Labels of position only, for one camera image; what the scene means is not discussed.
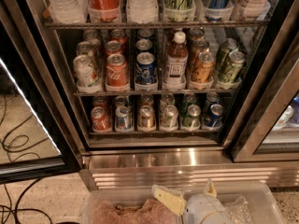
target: bottle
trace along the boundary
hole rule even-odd
[[[185,71],[188,60],[186,47],[186,34],[176,32],[171,45],[166,51],[166,65],[164,82],[166,84],[182,84],[185,79]]]

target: white bottle cap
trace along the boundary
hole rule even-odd
[[[175,42],[178,44],[184,43],[186,40],[186,35],[183,32],[175,33]]]

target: refrigerator door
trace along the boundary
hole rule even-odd
[[[298,3],[296,0],[298,22]],[[233,149],[235,161],[298,161],[299,33]]]
[[[0,183],[77,172],[80,138],[16,0],[0,0],[0,34]]]

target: speckled floor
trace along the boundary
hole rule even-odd
[[[18,200],[20,194],[33,181],[24,181],[7,184],[12,203]],[[299,222],[299,188],[271,189],[277,201],[281,214],[286,224]],[[61,222],[81,223],[82,207],[88,200],[87,191],[78,174],[60,175],[44,178],[30,188],[20,201],[19,208],[36,208],[44,211],[51,221],[43,214],[33,211],[18,212],[18,219],[21,224],[48,224]],[[0,204],[9,206],[9,199],[5,192],[4,185],[0,186]],[[0,220],[7,218],[7,213],[1,215]],[[9,216],[6,224],[14,224],[12,215]]]

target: refrigerator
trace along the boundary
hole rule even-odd
[[[49,16],[49,0],[0,0],[1,64],[6,78],[14,79],[15,92],[30,104],[57,151],[1,163],[0,183],[79,172],[90,191],[157,183],[181,187],[206,183],[209,178],[297,186],[298,129],[273,131],[273,127],[299,90],[299,1],[270,0],[270,4],[267,16],[257,21],[200,21],[195,16],[193,21],[175,22],[165,21],[160,14],[155,22],[137,23],[128,20],[126,0],[121,0],[121,21],[91,22],[88,18],[64,24]],[[178,102],[184,94],[195,93],[202,108],[206,94],[216,92],[225,108],[220,128],[165,132],[158,123],[156,129],[144,132],[137,129],[135,112],[131,132],[115,128],[109,133],[95,132],[91,120],[94,96],[130,96],[137,108],[141,95],[153,95],[157,105],[169,91],[162,84],[155,91],[137,91],[132,79],[131,89],[125,92],[79,91],[73,61],[83,32],[98,30],[107,37],[109,31],[123,29],[132,46],[136,30],[151,29],[161,45],[164,31],[172,28],[204,28],[215,41],[214,53],[224,38],[233,38],[246,54],[246,68],[237,87],[170,91]],[[160,63],[163,56],[161,46]]]

